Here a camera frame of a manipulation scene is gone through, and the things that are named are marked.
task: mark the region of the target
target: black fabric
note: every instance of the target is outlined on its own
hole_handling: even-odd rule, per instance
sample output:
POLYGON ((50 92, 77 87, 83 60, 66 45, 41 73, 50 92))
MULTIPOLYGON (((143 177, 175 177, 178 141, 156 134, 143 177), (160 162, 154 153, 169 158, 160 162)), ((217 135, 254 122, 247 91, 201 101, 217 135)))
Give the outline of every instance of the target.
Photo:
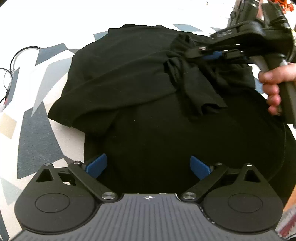
POLYGON ((208 43, 162 26, 124 25, 74 55, 49 118, 86 133, 85 160, 107 154, 100 182, 118 194, 181 193, 198 182, 193 155, 232 168, 251 162, 284 200, 291 194, 291 131, 267 112, 251 67, 184 58, 208 43))

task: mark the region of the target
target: ridged gray surface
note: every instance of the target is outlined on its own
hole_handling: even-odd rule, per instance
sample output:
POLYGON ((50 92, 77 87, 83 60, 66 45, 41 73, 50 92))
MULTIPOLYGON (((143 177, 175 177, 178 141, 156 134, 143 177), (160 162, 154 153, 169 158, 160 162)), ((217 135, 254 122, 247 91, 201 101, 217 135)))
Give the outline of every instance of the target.
POLYGON ((125 194, 103 204, 84 226, 66 234, 21 232, 14 241, 280 241, 274 231, 256 235, 226 232, 212 224, 199 207, 174 194, 125 194))

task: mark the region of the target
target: blue gripper pad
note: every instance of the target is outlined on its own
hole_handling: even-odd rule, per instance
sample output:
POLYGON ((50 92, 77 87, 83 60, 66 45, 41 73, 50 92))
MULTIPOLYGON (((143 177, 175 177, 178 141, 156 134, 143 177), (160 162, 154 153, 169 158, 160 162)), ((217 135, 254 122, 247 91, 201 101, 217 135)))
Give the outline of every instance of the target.
POLYGON ((106 154, 100 155, 91 163, 87 164, 85 172, 93 178, 97 178, 107 167, 107 156, 106 154))
POLYGON ((190 158, 190 169, 200 180, 211 173, 210 167, 198 160, 195 156, 191 156, 190 158))

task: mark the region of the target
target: metal screw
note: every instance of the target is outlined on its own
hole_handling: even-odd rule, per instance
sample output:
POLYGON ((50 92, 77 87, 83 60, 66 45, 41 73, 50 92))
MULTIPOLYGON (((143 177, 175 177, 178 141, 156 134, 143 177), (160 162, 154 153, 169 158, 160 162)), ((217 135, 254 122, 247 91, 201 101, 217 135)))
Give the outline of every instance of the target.
POLYGON ((116 194, 114 192, 105 192, 102 194, 102 198, 106 200, 112 200, 116 198, 116 194))
POLYGON ((196 198, 196 194, 193 192, 185 192, 183 193, 182 197, 186 200, 193 200, 196 198))

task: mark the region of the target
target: hand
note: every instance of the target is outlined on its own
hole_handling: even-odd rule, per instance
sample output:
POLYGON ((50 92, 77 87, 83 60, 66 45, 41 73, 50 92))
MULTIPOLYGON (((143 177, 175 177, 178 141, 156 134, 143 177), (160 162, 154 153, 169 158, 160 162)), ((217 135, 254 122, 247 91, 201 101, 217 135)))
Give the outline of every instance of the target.
POLYGON ((278 84, 285 81, 296 81, 296 64, 289 63, 266 73, 260 72, 258 77, 263 84, 263 91, 268 95, 267 104, 270 105, 268 111, 272 115, 277 115, 278 106, 281 103, 278 84))

